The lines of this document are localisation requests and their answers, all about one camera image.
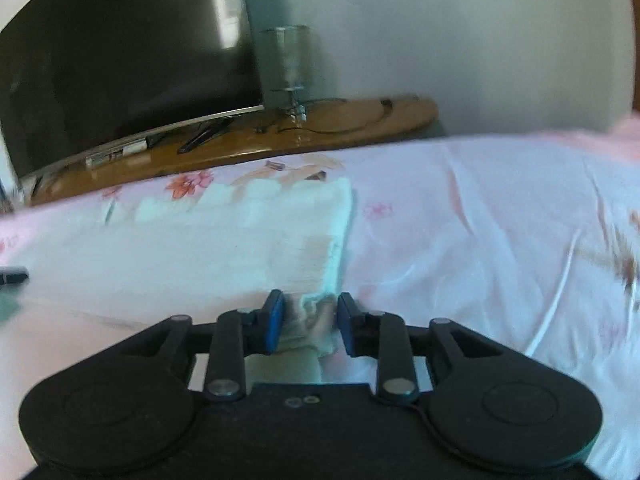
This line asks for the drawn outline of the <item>cream white knit garment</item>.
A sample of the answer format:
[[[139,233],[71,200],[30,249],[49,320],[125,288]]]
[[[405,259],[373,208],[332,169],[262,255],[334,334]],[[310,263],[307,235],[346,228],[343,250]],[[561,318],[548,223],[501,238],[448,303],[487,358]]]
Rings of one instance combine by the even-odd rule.
[[[134,327],[174,314],[204,323],[285,296],[273,358],[251,356],[254,382],[320,382],[334,350],[335,300],[354,193],[349,180],[214,184],[195,202],[148,197],[96,218],[66,216],[25,259],[25,297]]]

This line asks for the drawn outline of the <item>silver set-top box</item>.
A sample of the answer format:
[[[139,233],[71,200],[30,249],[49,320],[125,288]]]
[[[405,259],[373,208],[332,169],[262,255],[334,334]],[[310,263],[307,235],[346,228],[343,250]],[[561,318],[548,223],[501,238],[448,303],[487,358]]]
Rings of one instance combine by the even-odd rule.
[[[122,144],[118,148],[111,148],[103,152],[92,154],[85,158],[87,168],[99,167],[109,162],[114,162],[126,156],[138,154],[148,149],[148,140],[137,140],[128,144]]]

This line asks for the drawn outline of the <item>brown wooden tv stand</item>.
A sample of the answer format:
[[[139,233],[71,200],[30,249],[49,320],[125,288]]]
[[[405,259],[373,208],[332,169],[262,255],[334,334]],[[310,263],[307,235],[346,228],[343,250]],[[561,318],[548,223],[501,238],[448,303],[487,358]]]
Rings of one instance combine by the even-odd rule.
[[[190,153],[177,154],[195,134],[186,128],[150,150],[96,168],[70,166],[40,184],[30,203],[40,206],[130,182],[262,158],[412,140],[437,125],[436,103],[418,96],[314,102],[300,128],[265,110],[236,118],[224,134]]]

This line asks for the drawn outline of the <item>pink floral bed sheet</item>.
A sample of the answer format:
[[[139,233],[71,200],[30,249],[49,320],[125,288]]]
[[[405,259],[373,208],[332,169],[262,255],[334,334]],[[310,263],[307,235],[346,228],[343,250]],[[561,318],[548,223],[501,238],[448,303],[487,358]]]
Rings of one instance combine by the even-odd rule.
[[[280,156],[106,188],[1,222],[1,260],[25,255],[66,216],[96,218],[148,197],[186,204],[214,184],[349,180],[352,218],[338,294],[407,323],[450,318],[587,385],[603,408],[589,467],[639,474],[639,140],[580,131],[457,136]],[[34,461],[17,425],[41,379],[149,326],[1,295],[1,474]],[[373,382],[369,358],[334,350],[321,379]]]

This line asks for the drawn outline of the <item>black remote control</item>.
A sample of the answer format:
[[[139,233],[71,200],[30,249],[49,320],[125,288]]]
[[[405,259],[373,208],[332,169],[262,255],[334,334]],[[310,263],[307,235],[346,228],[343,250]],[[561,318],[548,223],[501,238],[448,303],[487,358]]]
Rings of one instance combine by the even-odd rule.
[[[192,136],[190,140],[187,140],[178,148],[177,154],[183,155],[190,153],[206,142],[224,134],[232,125],[232,122],[234,122],[232,117],[214,119],[206,122],[205,125],[202,125],[201,128],[198,129],[195,136]]]

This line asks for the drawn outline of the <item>black flat screen television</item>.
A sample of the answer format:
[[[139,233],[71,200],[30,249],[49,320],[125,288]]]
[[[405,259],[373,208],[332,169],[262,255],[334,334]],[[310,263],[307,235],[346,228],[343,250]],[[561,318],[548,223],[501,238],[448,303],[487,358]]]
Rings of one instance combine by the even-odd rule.
[[[245,0],[30,0],[1,33],[17,177],[262,107]]]

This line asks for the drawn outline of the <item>clear glass vase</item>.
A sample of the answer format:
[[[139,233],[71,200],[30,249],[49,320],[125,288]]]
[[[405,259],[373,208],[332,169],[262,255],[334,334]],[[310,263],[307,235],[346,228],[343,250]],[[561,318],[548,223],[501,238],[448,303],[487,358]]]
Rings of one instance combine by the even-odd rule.
[[[294,125],[307,120],[303,93],[309,80],[310,28],[306,25],[281,25],[262,31],[268,53],[272,55],[271,91],[288,96],[288,116]]]

